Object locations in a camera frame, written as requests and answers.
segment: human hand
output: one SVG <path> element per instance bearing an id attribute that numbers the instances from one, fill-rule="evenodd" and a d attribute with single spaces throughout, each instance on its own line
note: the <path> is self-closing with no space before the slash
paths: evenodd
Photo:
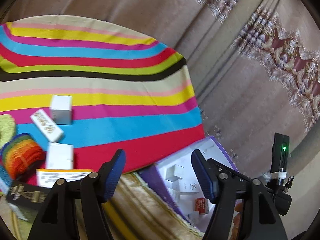
<path id="1" fill-rule="evenodd" d="M 232 233 L 231 233 L 231 238 L 230 240 L 236 240 L 237 236 L 238 236 L 238 230 L 239 230 L 239 225 L 240 225 L 240 219 L 241 219 L 241 211 L 243 209 L 243 203 L 239 203 L 238 205 L 236 205 L 235 207 L 235 211 L 239 212 L 239 214 L 237 214 L 234 219 L 233 219 L 233 223 L 234 223 L 234 227 L 232 229 Z"/>

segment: blue stripe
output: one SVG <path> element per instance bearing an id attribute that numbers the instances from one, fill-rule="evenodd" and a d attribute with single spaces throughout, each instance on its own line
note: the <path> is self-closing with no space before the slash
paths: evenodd
<path id="1" fill-rule="evenodd" d="M 59 125 L 64 131 L 60 143 L 72 144 L 75 148 L 101 145 L 196 127 L 201 122 L 198 107 L 183 114 L 74 120 L 72 125 Z M 33 123 L 17 125 L 17 132 L 31 134 L 42 149 L 47 150 L 48 140 Z"/>
<path id="2" fill-rule="evenodd" d="M 90 57 L 106 59 L 139 59 L 155 56 L 162 52 L 166 45 L 159 43 L 154 47 L 144 50 L 116 50 L 95 49 L 80 47 L 46 47 L 38 45 L 22 44 L 12 41 L 0 26 L 0 42 L 8 50 L 25 56 L 40 57 Z"/>

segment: magenta stripe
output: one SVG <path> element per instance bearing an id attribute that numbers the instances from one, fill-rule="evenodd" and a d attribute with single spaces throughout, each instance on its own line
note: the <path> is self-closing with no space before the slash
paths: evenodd
<path id="1" fill-rule="evenodd" d="M 58 40 L 58 39 L 36 38 L 36 37 L 23 37 L 23 36 L 15 36 L 11 34 L 6 24 L 4 24 L 3 27 L 4 27 L 5 33 L 12 41 L 23 43 L 23 44 L 39 45 L 39 46 L 47 46 L 47 47 L 81 47 L 81 48 L 95 48 L 95 49 L 144 50 L 144 49 L 150 49 L 151 47 L 154 47 L 159 43 L 159 41 L 154 41 L 149 45 L 147 44 L 124 45 L 124 44 L 105 43 L 100 41 Z"/>
<path id="2" fill-rule="evenodd" d="M 103 117 L 124 117 L 139 115 L 158 115 L 158 114 L 183 114 L 197 106 L 196 98 L 190 98 L 188 101 L 177 106 L 73 106 L 72 119 L 95 119 Z M 0 112 L 0 114 L 11 114 L 16 124 L 32 123 L 30 116 L 38 108 L 18 109 Z M 50 116 L 48 107 L 43 110 Z"/>

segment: metal bolt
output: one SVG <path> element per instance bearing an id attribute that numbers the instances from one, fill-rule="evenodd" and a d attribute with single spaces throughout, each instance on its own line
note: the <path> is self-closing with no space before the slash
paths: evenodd
<path id="1" fill-rule="evenodd" d="M 261 181 L 259 179 L 253 179 L 252 182 L 254 185 L 257 185 L 257 186 L 261 184 Z"/>
<path id="2" fill-rule="evenodd" d="M 228 178 L 228 175 L 225 174 L 225 173 L 220 173 L 219 178 L 220 178 L 220 179 L 227 179 L 227 178 Z"/>
<path id="3" fill-rule="evenodd" d="M 91 179 L 95 179 L 96 177 L 98 177 L 98 173 L 97 172 L 91 172 L 90 174 L 89 174 L 89 177 L 91 178 Z"/>
<path id="4" fill-rule="evenodd" d="M 64 179 L 58 179 L 58 180 L 57 180 L 57 184 L 58 184 L 58 185 L 62 185 L 63 183 L 64 183 Z"/>

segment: small red box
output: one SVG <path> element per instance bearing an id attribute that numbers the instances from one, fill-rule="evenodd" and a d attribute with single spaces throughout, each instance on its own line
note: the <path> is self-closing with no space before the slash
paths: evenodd
<path id="1" fill-rule="evenodd" d="M 205 215 L 209 213 L 209 201 L 204 198 L 196 199 L 196 211 L 199 211 L 199 215 Z"/>

